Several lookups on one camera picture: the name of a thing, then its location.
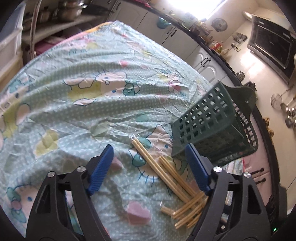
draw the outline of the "blue gripper pad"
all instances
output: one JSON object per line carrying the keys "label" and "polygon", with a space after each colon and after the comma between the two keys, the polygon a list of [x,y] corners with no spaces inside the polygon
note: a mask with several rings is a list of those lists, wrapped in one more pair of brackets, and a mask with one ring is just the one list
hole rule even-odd
{"label": "blue gripper pad", "polygon": [[211,191],[209,186],[210,176],[202,165],[200,154],[193,145],[188,144],[185,147],[185,156],[199,189],[208,196]]}
{"label": "blue gripper pad", "polygon": [[103,180],[107,174],[107,171],[111,165],[113,157],[114,150],[113,147],[109,145],[105,153],[102,156],[100,156],[100,161],[98,162],[96,168],[90,176],[89,187],[87,188],[87,191],[90,196],[100,189]]}

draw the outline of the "silver bolt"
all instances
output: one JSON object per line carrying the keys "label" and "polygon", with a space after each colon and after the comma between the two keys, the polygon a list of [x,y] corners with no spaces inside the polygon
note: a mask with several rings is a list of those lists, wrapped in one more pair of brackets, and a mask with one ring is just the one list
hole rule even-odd
{"label": "silver bolt", "polygon": [[244,176],[247,177],[247,178],[250,178],[252,175],[248,172],[244,172]]}
{"label": "silver bolt", "polygon": [[222,168],[221,168],[221,167],[217,167],[217,166],[215,166],[215,167],[213,167],[213,170],[214,170],[215,172],[221,172],[221,171],[222,171]]}
{"label": "silver bolt", "polygon": [[47,176],[48,176],[48,177],[54,177],[54,176],[55,176],[55,172],[49,172],[49,173],[47,174]]}
{"label": "silver bolt", "polygon": [[84,166],[77,167],[77,172],[84,172],[86,168]]}

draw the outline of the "bright window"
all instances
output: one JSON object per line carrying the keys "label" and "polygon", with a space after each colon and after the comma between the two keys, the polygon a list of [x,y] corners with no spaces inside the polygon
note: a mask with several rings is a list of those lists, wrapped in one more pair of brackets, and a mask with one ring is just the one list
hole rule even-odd
{"label": "bright window", "polygon": [[170,3],[184,12],[189,12],[197,19],[208,19],[227,0],[170,0]]}

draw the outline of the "black countertop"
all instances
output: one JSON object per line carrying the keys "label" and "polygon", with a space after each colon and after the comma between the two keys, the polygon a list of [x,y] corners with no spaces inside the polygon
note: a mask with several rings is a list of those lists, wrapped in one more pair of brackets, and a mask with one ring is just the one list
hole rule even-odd
{"label": "black countertop", "polygon": [[[230,65],[226,62],[226,60],[223,57],[221,57],[218,53],[216,53],[215,51],[212,51],[211,49],[209,49],[205,45],[204,39],[202,39],[199,36],[196,36],[192,31],[190,31],[187,28],[185,28],[184,26],[182,26],[175,19],[160,12],[159,10],[153,8],[152,6],[150,6],[146,3],[143,3],[139,0],[124,0],[124,1],[127,1],[129,3],[133,3],[135,5],[138,5],[142,8],[147,9],[148,11],[162,17],[163,19],[170,22],[178,29],[185,32],[188,36],[190,36],[192,39],[194,39],[199,45],[201,45],[204,48],[204,50],[207,51],[207,53],[220,65],[220,67],[226,72],[226,74],[228,75],[228,77],[230,78],[230,80],[232,81],[234,86],[241,86],[242,85],[241,82],[235,76],[235,72],[230,67]],[[270,173],[271,173],[272,195],[269,199],[270,201],[267,204],[266,209],[272,210],[272,209],[274,209],[274,207],[276,207],[275,213],[277,213],[276,215],[278,216],[280,176],[279,176],[279,166],[278,166],[278,161],[276,158],[276,152],[275,152],[274,146],[271,142],[271,139],[270,139],[269,134],[267,132],[265,123],[262,120],[262,116],[261,116],[260,111],[258,110],[257,106],[255,106],[255,108],[253,109],[252,115],[256,121],[256,124],[260,130],[260,134],[261,134],[263,142],[264,142],[265,150],[266,150],[267,157],[268,157],[269,167],[270,167]],[[274,217],[269,217],[269,218],[270,218],[271,226],[275,225],[276,220],[274,220]]]}

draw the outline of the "basket handle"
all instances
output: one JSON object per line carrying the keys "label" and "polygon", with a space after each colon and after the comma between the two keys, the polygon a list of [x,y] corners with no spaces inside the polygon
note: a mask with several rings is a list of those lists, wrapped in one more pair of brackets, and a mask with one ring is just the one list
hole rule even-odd
{"label": "basket handle", "polygon": [[253,108],[256,106],[255,92],[247,86],[229,87],[224,85],[224,87],[244,116],[249,119]]}

